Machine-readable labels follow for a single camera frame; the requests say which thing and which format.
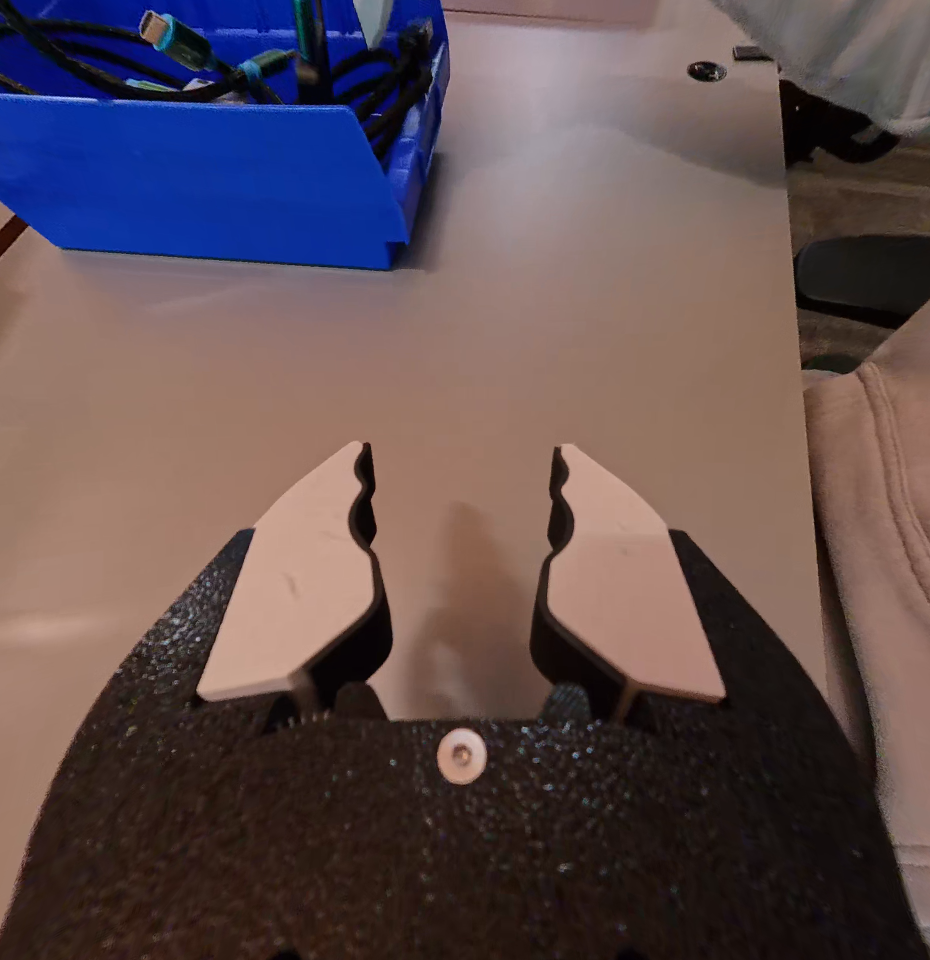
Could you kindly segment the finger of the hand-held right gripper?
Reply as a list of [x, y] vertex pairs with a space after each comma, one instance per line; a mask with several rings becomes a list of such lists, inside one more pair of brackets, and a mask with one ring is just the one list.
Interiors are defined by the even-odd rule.
[[394, 1], [356, 0], [355, 13], [367, 47], [379, 47], [387, 32]]

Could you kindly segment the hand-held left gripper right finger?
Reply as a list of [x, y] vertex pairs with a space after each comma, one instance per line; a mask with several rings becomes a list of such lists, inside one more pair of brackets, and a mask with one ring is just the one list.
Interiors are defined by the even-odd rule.
[[591, 715], [623, 721], [642, 694], [716, 705], [726, 687], [663, 518], [571, 443], [553, 450], [549, 552], [529, 650]]

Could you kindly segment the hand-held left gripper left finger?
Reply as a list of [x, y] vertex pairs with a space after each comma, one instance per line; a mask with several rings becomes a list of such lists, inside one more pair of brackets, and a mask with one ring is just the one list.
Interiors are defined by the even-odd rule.
[[353, 440], [255, 523], [198, 697], [279, 693], [329, 711], [339, 690], [385, 664], [393, 632], [373, 550], [375, 489], [371, 445]]

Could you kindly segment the blue plastic bin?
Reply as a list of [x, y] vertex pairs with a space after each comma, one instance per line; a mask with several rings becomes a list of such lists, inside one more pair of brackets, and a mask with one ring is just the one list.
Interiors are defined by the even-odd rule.
[[[298, 54], [291, 2], [9, 2], [29, 18], [136, 29], [147, 10], [200, 32], [226, 62]], [[116, 101], [0, 45], [0, 203], [66, 250], [387, 270], [411, 241], [450, 74], [441, 2], [394, 2], [367, 47], [356, 2], [323, 2], [333, 100], [299, 104], [296, 59], [269, 80], [282, 104]], [[338, 95], [385, 66], [337, 78], [376, 48], [397, 51], [431, 18], [433, 79], [384, 164]]]

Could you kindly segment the person's beige hoodie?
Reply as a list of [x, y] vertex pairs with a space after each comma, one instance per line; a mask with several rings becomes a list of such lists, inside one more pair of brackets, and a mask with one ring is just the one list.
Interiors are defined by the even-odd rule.
[[930, 955], [930, 300], [804, 402], [827, 697]]

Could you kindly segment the black office chair seat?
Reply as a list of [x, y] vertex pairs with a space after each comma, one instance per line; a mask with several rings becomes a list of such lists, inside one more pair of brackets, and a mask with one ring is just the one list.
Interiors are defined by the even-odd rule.
[[793, 259], [796, 306], [897, 330], [930, 300], [929, 235], [813, 241]]

